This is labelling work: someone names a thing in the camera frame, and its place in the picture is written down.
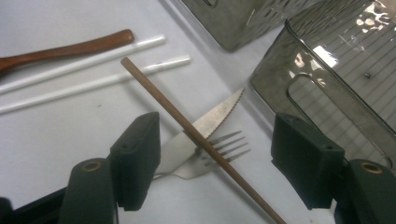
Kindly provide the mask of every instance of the tabletop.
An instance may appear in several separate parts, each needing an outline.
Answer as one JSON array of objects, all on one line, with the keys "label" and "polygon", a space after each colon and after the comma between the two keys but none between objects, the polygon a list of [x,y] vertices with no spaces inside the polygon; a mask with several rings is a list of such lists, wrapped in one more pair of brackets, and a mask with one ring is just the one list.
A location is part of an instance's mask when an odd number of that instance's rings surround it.
[{"label": "tabletop", "polygon": [[[2,1],[0,57],[70,45],[123,29],[135,42],[164,35],[166,42],[128,58],[138,67],[190,55],[190,64],[150,80],[194,121],[245,88],[214,135],[242,131],[251,151],[233,167],[288,223],[333,223],[332,210],[309,211],[271,163],[274,114],[249,88],[248,79],[281,27],[236,52],[222,50],[179,0]],[[36,63],[7,72],[0,85],[77,62]],[[120,58],[2,94],[1,106],[125,72]],[[0,195],[21,207],[67,185],[77,163],[104,158],[142,114],[160,112],[161,143],[181,127],[135,80],[86,91],[0,115]],[[167,176],[151,183],[137,212],[120,209],[120,223],[273,223],[220,168],[191,180]]]}]

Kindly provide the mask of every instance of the fork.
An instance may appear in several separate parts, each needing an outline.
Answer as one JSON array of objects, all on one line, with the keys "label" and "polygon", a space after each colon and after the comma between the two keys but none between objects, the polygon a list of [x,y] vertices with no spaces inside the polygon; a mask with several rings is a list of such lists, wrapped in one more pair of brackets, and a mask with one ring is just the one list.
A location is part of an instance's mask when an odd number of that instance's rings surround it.
[{"label": "fork", "polygon": [[[230,135],[234,136],[238,133],[241,133],[241,132],[230,133],[230,134],[224,135],[220,138],[211,140],[210,143],[213,146],[215,146],[215,149],[220,153],[221,156],[223,156],[223,157],[228,156],[231,152],[234,152],[237,149],[239,149],[243,146],[246,146],[248,143],[244,143],[239,146],[229,148],[227,150],[223,150],[223,149],[241,141],[245,137],[240,137],[240,138],[235,139],[229,143],[222,144],[221,146],[216,147],[216,145],[223,142],[225,139],[230,138]],[[237,158],[245,155],[249,151],[250,151],[250,149],[241,151],[239,153],[236,153],[236,154],[226,158],[226,160],[227,160],[227,162],[234,161]],[[176,175],[183,179],[193,179],[200,175],[207,174],[217,167],[219,167],[219,165],[215,161],[213,161],[212,158],[202,148],[198,147],[195,149],[195,154],[193,156],[191,156],[188,160],[186,160],[183,164],[181,164],[179,167],[177,167],[175,171],[168,173],[168,174],[156,174],[153,179],[158,179],[160,177],[168,176],[168,175]]]}]

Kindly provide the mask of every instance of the perforated metal container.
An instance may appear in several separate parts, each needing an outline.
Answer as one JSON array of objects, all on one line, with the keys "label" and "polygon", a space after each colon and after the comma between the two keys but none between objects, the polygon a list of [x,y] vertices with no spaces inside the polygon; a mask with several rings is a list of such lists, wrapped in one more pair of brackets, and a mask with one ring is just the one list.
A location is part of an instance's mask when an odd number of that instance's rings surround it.
[{"label": "perforated metal container", "polygon": [[227,50],[236,50],[318,0],[182,0]]},{"label": "perforated metal container", "polygon": [[313,5],[286,21],[250,83],[272,110],[312,122],[348,159],[396,172],[396,20],[390,8],[369,0]]}]

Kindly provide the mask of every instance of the white stick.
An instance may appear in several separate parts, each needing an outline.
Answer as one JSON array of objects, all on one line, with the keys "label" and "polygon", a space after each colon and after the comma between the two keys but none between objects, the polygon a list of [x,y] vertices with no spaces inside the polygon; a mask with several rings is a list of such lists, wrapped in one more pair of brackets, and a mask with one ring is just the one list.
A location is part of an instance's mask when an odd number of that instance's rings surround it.
[{"label": "white stick", "polygon": [[123,46],[117,49],[113,49],[104,53],[97,54],[95,56],[91,56],[90,58],[80,60],[75,63],[70,63],[47,72],[43,72],[41,74],[27,77],[19,81],[8,83],[4,86],[0,86],[0,94],[15,91],[22,87],[30,86],[36,84],[38,82],[42,82],[51,78],[59,77],[68,73],[75,72],[77,70],[87,68],[99,63],[103,63],[106,61],[110,61],[112,59],[124,57],[131,53],[137,52],[139,50],[152,48],[158,45],[161,45],[165,42],[165,37],[160,35],[158,37],[154,37],[145,41],[141,41],[135,44]]},{"label": "white stick", "polygon": [[[161,72],[163,70],[167,70],[167,69],[171,69],[174,67],[188,64],[190,61],[191,61],[191,57],[188,55],[182,56],[182,57],[177,57],[177,58],[174,58],[171,60],[167,60],[167,61],[164,61],[161,63],[156,63],[154,65],[144,67],[142,69],[142,72],[145,75],[150,75],[153,73]],[[46,103],[49,101],[54,101],[54,100],[61,99],[61,98],[67,97],[67,96],[82,93],[84,91],[91,91],[94,89],[98,89],[98,88],[101,88],[104,86],[112,85],[112,84],[119,83],[119,82],[129,80],[129,79],[133,79],[133,77],[128,72],[120,73],[120,74],[113,75],[110,77],[99,78],[95,81],[86,82],[86,83],[83,83],[83,84],[80,84],[80,85],[77,85],[74,87],[66,88],[66,89],[63,89],[60,91],[53,91],[53,92],[50,92],[50,93],[47,93],[44,95],[40,95],[40,96],[30,98],[30,99],[27,99],[24,101],[20,101],[13,105],[2,106],[2,107],[0,107],[0,114],[6,114],[8,112],[23,109],[28,106],[39,105],[39,104],[43,104],[43,103]]]}]

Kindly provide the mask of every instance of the wooden utensil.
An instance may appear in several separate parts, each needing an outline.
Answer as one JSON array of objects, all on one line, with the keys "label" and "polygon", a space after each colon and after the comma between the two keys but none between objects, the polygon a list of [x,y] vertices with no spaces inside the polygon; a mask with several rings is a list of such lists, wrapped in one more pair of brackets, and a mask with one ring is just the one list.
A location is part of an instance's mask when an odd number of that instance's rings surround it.
[{"label": "wooden utensil", "polygon": [[9,69],[28,63],[36,63],[48,59],[59,59],[68,56],[96,53],[121,47],[132,42],[134,42],[134,34],[132,31],[122,30],[112,35],[107,35],[74,45],[0,58],[0,74]]},{"label": "wooden utensil", "polygon": [[218,163],[221,168],[276,222],[286,223],[282,217],[249,185],[249,183],[228,163],[213,146],[192,126],[192,124],[175,108],[174,105],[152,84],[148,78],[128,59],[121,64],[151,94],[154,99],[184,128],[188,137]]}]

